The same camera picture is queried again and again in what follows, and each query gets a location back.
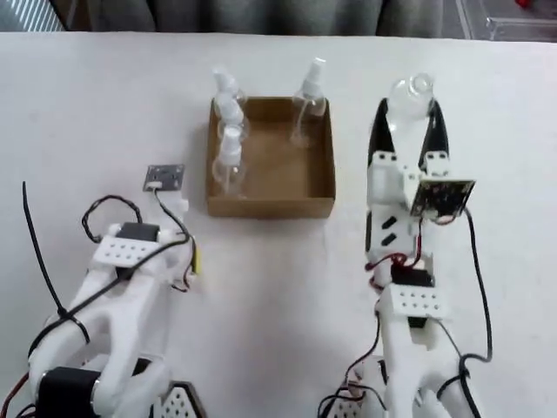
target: perforated plate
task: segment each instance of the perforated plate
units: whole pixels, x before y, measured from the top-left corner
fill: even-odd
[[[104,237],[93,259],[108,266],[131,267],[159,247],[152,241]]]
[[[153,406],[152,418],[206,418],[205,412],[190,383],[172,388],[164,403]]]
[[[381,295],[381,310],[391,308],[397,316],[446,318],[448,305],[435,287],[391,284]]]

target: plastic bottle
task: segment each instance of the plastic bottle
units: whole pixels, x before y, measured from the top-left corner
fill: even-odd
[[[321,90],[325,60],[314,58],[302,87],[292,97],[294,120],[290,140],[296,146],[307,148],[316,138],[312,126],[325,114],[326,100]]]
[[[225,93],[232,96],[232,98],[236,100],[236,102],[243,109],[245,102],[247,102],[247,96],[242,89],[240,89],[236,78],[234,78],[234,76],[223,67],[214,68],[212,74],[217,82],[217,95],[219,93]],[[220,109],[218,107],[215,108],[215,112],[217,113],[217,116],[220,117]]]
[[[225,196],[241,197],[245,177],[242,161],[241,130],[237,126],[226,126],[220,143],[218,156],[212,164],[212,176],[220,184]]]
[[[240,130],[240,142],[250,135],[250,121],[244,115],[238,102],[228,93],[220,93],[216,98],[217,108],[220,111],[218,122],[218,137],[222,140],[226,126],[237,126]]]
[[[427,118],[433,102],[433,79],[418,74],[397,81],[389,95],[387,121],[391,131]]]

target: open cardboard tray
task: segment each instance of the open cardboard tray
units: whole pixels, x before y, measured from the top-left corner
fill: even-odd
[[[222,196],[212,177],[218,154],[218,117],[211,106],[206,163],[207,211],[211,216],[293,219],[327,218],[336,197],[331,112],[310,126],[315,144],[301,149],[290,142],[290,98],[250,98],[245,107],[251,133],[243,146],[247,174],[242,198]]]

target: black wire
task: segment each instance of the black wire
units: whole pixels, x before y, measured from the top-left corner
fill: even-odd
[[[478,285],[480,286],[480,293],[481,293],[481,302],[484,307],[484,315],[486,317],[486,332],[487,332],[487,356],[481,356],[478,354],[465,354],[460,357],[459,361],[459,376],[460,376],[460,385],[462,386],[462,392],[464,393],[464,397],[472,410],[472,415],[474,418],[481,418],[480,411],[476,406],[476,403],[473,400],[472,394],[470,393],[470,388],[468,387],[467,382],[467,374],[468,371],[466,369],[466,360],[474,359],[478,361],[482,361],[484,363],[488,363],[493,358],[493,334],[492,334],[492,324],[491,324],[491,315],[489,314],[489,305],[487,304],[487,295],[486,289],[484,287],[484,280],[481,277],[481,270],[480,270],[480,262],[478,260],[478,248],[476,247],[476,232],[474,231],[473,227],[473,218],[472,214],[468,210],[468,208],[464,209],[464,213],[466,214],[466,218],[468,219],[468,226],[470,228],[470,242],[472,245],[472,256],[473,256],[473,265],[476,270],[476,275],[478,276]]]
[[[428,316],[427,317],[430,320],[434,320],[435,322],[437,322],[440,327],[443,329],[443,331],[445,331],[446,336],[448,337],[448,339],[451,341],[451,344],[453,344],[454,350],[456,351],[456,353],[459,355],[459,357],[462,357],[462,353],[459,349],[459,346],[456,345],[456,342],[454,341],[453,336],[451,335],[451,333],[449,333],[449,330],[446,329],[445,324],[443,323],[442,320],[438,320],[437,318],[434,318],[432,316]]]
[[[22,183],[22,194],[23,194],[23,212],[25,214],[25,221],[27,222],[27,227],[29,228],[29,235],[31,237],[31,242],[33,243],[33,249],[35,250],[35,255],[37,256],[38,266],[41,269],[41,273],[43,274],[44,281],[46,286],[49,289],[50,295],[56,303],[57,306],[57,313],[60,318],[67,318],[73,321],[81,330],[81,333],[84,335],[85,342],[89,344],[91,342],[91,338],[89,337],[89,333],[87,332],[87,328],[85,328],[84,324],[82,324],[77,318],[74,318],[72,315],[68,315],[68,311],[62,305],[62,302],[58,298],[56,290],[54,290],[54,286],[52,285],[52,281],[50,281],[50,277],[48,272],[46,271],[46,265],[44,264],[43,255],[41,254],[41,248],[38,244],[37,234],[35,233],[35,227],[33,226],[33,219],[31,217],[31,212],[29,209],[29,201],[27,199],[27,185],[25,182]]]
[[[29,405],[27,405],[25,408],[23,408],[21,411],[17,413],[16,418],[23,418],[25,416],[34,416],[34,415],[27,415],[27,413],[30,412],[30,409],[34,407],[35,405],[33,403],[30,403]]]
[[[441,396],[443,396],[443,394],[448,389],[448,387],[451,386],[456,381],[459,381],[459,380],[460,380],[460,374],[457,374],[456,376],[452,377],[451,379],[448,379],[447,381],[445,381],[445,383],[443,383],[441,385],[441,387],[439,388],[439,390],[437,391],[437,399],[440,401]]]
[[[348,369],[346,370],[345,373],[345,381],[344,383],[347,383],[348,381],[348,375],[350,374],[350,371],[355,368],[358,364],[360,364],[360,362],[362,362],[363,360],[365,360],[367,357],[369,357],[370,355],[373,354],[373,352],[375,351],[375,349],[377,348],[378,344],[379,344],[379,332],[381,330],[381,318],[379,317],[379,312],[375,312],[375,317],[377,318],[377,332],[375,334],[375,341],[373,342],[372,347],[361,357],[359,357],[354,363],[352,363],[350,366],[348,366]]]
[[[143,223],[143,218],[141,217],[141,211],[139,210],[139,208],[136,206],[135,203],[133,203],[131,200],[123,198],[122,196],[118,196],[116,194],[108,194],[101,199],[95,200],[92,203],[92,205],[89,207],[89,209],[87,209],[87,211],[85,211],[84,216],[81,218],[81,225],[83,225],[85,233],[87,234],[87,237],[96,244],[101,242],[103,237],[100,236],[100,235],[93,235],[92,234],[92,232],[89,228],[89,217],[93,212],[95,212],[95,210],[99,206],[101,206],[101,204],[103,204],[107,200],[119,200],[120,202],[125,203],[136,214],[136,218],[138,220],[138,223],[139,224]]]
[[[179,222],[178,219],[176,219],[175,216],[171,216],[171,218],[174,221],[177,221],[178,226],[180,227],[180,229],[182,229],[182,226],[184,226],[181,222]],[[184,229],[183,231],[185,232],[184,234],[184,239],[180,239],[178,241],[173,241],[173,242],[169,242],[168,244],[165,244],[163,246],[160,246],[159,248],[157,248],[155,251],[153,251],[152,253],[148,254],[147,256],[145,256],[143,259],[141,259],[140,261],[138,261],[135,265],[133,265],[130,268],[127,268],[124,273],[120,274],[119,276],[116,277],[116,279],[114,279],[112,282],[110,282],[108,285],[106,285],[105,287],[103,287],[102,289],[100,289],[99,291],[97,291],[96,293],[94,293],[92,296],[90,296],[89,298],[87,298],[86,300],[84,300],[83,302],[81,302],[79,305],[73,307],[70,311],[68,311],[68,315],[75,315],[77,313],[79,313],[81,310],[83,310],[84,308],[86,308],[87,306],[89,306],[92,302],[94,302],[95,300],[97,300],[98,298],[100,298],[102,295],[104,295],[105,293],[109,292],[113,287],[117,286],[119,283],[124,282],[129,280],[133,274],[143,265],[145,264],[147,261],[151,260],[153,257],[159,255],[160,253],[168,250],[169,248],[172,248],[174,246],[181,246],[183,244],[186,244],[189,240],[190,234],[187,232],[187,230]],[[49,326],[47,326],[45,329],[43,329],[39,335],[35,338],[35,340],[31,343],[30,345],[30,349],[29,349],[29,354],[28,356],[30,357],[31,354],[33,353],[33,351],[35,350],[35,348],[38,347],[38,345],[40,344],[40,342],[44,339],[44,337],[46,337],[46,335],[48,335],[52,330],[56,329],[57,327],[60,327],[62,324],[64,324],[68,319],[67,318],[60,318],[59,320],[56,320],[55,322],[52,322],[51,324],[49,324]]]
[[[369,390],[370,392],[373,392],[373,394],[375,394],[375,396],[377,397],[377,400],[381,404],[381,407],[383,408],[383,410],[386,411],[386,404],[383,401],[383,398],[381,398],[381,395],[379,394],[379,392],[375,388],[372,388],[371,386],[366,386],[366,385],[359,385],[357,383],[349,383],[348,387],[349,388],[364,389],[364,390]]]
[[[337,391],[334,393],[334,395],[329,395],[329,396],[338,396],[340,391],[342,390],[342,387],[344,387],[348,383],[348,375],[350,374],[350,371],[353,368],[355,368],[358,364],[360,364],[360,362],[362,362],[367,357],[372,355],[373,352],[375,351],[375,349],[377,348],[377,346],[379,344],[379,333],[380,333],[380,330],[381,330],[381,318],[379,317],[379,312],[377,312],[377,311],[375,312],[375,317],[377,318],[377,333],[375,334],[375,341],[373,342],[372,347],[369,350],[367,350],[367,352],[364,355],[361,355],[355,362],[353,362],[350,366],[348,366],[348,369],[345,372],[345,378],[342,382],[342,385],[340,385],[340,387],[337,389]],[[331,409],[332,409],[333,405],[334,405],[334,399],[332,399],[332,401],[329,402],[325,406],[325,409],[323,410],[323,414],[320,415],[320,418],[327,417],[329,415],[329,413],[331,412]]]
[[[181,293],[188,293],[190,286],[187,283],[186,280],[186,274],[188,273],[188,271],[191,270],[195,273],[197,270],[197,251],[198,251],[198,246],[195,242],[195,239],[193,238],[193,236],[190,234],[190,232],[188,231],[188,228],[185,227],[184,222],[180,221],[180,219],[178,219],[178,217],[163,203],[163,201],[160,199],[160,197],[158,196],[158,190],[157,189],[153,189],[153,193],[155,195],[155,199],[157,199],[158,205],[161,207],[161,209],[163,210],[163,212],[168,215],[180,228],[180,233],[182,235],[184,235],[185,237],[185,242],[189,242],[189,240],[191,239],[191,261],[190,261],[190,265],[186,268],[185,272],[184,272],[184,278],[183,278],[183,282],[184,282],[184,288],[180,288],[178,286],[172,285],[171,287],[174,290],[178,290]]]
[[[360,402],[363,401],[363,399],[366,397],[366,394],[363,394],[361,396],[358,396],[356,398],[352,398],[350,396],[343,396],[342,394],[329,394],[328,396],[326,396],[325,398],[323,398],[321,400],[321,402],[319,403],[319,406],[317,408],[317,417],[321,418],[327,415],[324,415],[321,413],[321,408],[323,407],[323,404],[327,401],[332,401],[332,403],[334,403],[337,399],[340,399],[342,401],[354,401],[354,402]]]

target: circuit board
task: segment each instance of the circuit board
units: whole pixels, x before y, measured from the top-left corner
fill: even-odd
[[[475,184],[474,180],[422,179],[410,212],[426,219],[459,216]]]

